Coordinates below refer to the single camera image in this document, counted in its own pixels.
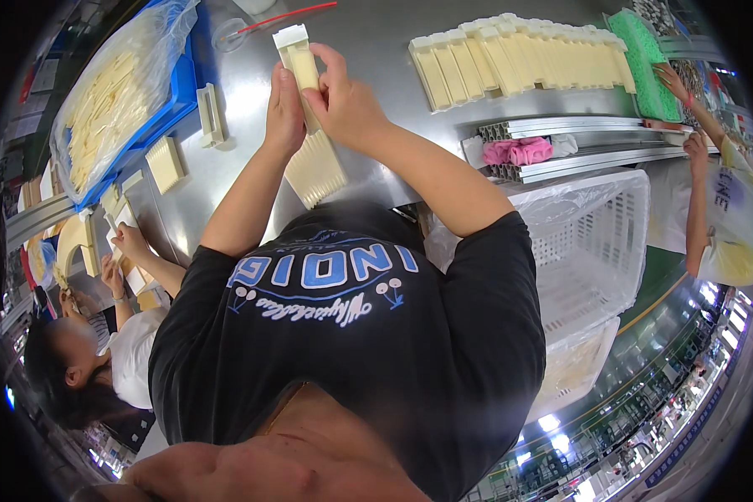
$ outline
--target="pink cloth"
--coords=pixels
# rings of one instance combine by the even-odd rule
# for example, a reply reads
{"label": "pink cloth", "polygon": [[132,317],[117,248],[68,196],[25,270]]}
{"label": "pink cloth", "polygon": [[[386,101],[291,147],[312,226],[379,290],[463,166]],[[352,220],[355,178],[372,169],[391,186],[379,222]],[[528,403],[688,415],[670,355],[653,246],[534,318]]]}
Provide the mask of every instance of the pink cloth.
{"label": "pink cloth", "polygon": [[482,146],[482,160],[486,164],[529,166],[552,156],[552,145],[541,136],[521,140],[489,141]]}

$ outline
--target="black t-shirt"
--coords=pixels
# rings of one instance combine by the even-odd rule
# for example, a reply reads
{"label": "black t-shirt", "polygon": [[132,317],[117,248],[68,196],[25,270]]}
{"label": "black t-shirt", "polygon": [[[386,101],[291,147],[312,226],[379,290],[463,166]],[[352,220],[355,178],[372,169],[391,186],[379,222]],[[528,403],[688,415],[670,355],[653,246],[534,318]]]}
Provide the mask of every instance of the black t-shirt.
{"label": "black t-shirt", "polygon": [[447,501],[514,444],[544,364],[518,212],[464,238],[444,275],[401,216],[332,204],[242,259],[199,246],[156,335],[149,387],[170,444],[233,444],[313,382]]}

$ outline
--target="red wire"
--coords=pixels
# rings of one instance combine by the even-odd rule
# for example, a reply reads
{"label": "red wire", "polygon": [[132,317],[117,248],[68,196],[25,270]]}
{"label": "red wire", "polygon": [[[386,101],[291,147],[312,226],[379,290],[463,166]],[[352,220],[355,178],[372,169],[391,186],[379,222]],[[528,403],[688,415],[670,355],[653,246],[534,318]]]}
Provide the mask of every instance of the red wire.
{"label": "red wire", "polygon": [[276,17],[266,19],[265,21],[260,21],[259,23],[252,24],[251,26],[246,26],[242,30],[238,31],[238,33],[242,33],[243,31],[248,31],[252,28],[256,28],[257,26],[270,23],[272,21],[275,21],[276,19],[286,18],[287,16],[291,16],[293,14],[299,14],[300,12],[307,12],[308,10],[322,9],[323,7],[332,7],[334,5],[337,5],[337,2],[322,3],[321,5],[312,5],[311,7],[304,7],[303,9],[293,10],[292,12],[288,12],[287,14],[280,14]]}

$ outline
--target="necklace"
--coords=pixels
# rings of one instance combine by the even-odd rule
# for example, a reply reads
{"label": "necklace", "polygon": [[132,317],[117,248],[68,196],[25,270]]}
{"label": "necklace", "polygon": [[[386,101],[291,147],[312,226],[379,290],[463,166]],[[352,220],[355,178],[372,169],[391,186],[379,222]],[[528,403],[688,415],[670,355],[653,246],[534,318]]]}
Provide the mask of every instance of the necklace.
{"label": "necklace", "polygon": [[276,420],[278,420],[278,419],[279,419],[279,417],[280,417],[280,416],[282,416],[282,412],[283,412],[284,410],[286,410],[286,409],[287,409],[287,407],[289,407],[289,406],[290,406],[290,403],[291,403],[291,402],[293,401],[293,398],[294,398],[295,396],[299,395],[299,392],[301,392],[301,389],[303,389],[304,387],[306,387],[308,383],[309,383],[309,382],[302,382],[302,384],[301,384],[301,387],[299,387],[299,389],[298,389],[298,390],[296,390],[296,391],[295,391],[295,392],[293,393],[293,395],[291,395],[291,396],[290,396],[290,399],[287,399],[287,402],[286,402],[286,403],[284,403],[284,406],[283,406],[283,407],[281,408],[281,410],[279,410],[279,413],[277,413],[277,414],[276,414],[276,416],[274,417],[274,419],[273,419],[273,420],[271,420],[271,423],[270,423],[270,424],[268,425],[268,428],[267,428],[267,430],[265,430],[265,434],[263,434],[264,436],[267,436],[267,435],[271,434],[271,429],[273,429],[273,428],[274,428],[274,424],[276,423]]}

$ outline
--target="white shirt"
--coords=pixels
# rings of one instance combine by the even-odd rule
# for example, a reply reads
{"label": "white shirt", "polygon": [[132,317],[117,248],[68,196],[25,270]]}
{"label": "white shirt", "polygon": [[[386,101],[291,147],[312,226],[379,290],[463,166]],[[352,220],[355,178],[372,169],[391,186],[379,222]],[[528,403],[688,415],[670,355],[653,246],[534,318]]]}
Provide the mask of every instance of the white shirt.
{"label": "white shirt", "polygon": [[132,407],[153,408],[148,391],[148,359],[156,330],[167,313],[166,308],[157,307],[131,316],[102,351],[111,350],[111,385],[117,397]]}
{"label": "white shirt", "polygon": [[[703,250],[700,279],[729,286],[753,284],[753,170],[726,136],[723,165],[709,164],[706,224],[710,244]],[[686,158],[645,162],[651,208],[647,244],[686,254],[686,222],[692,172]]]}

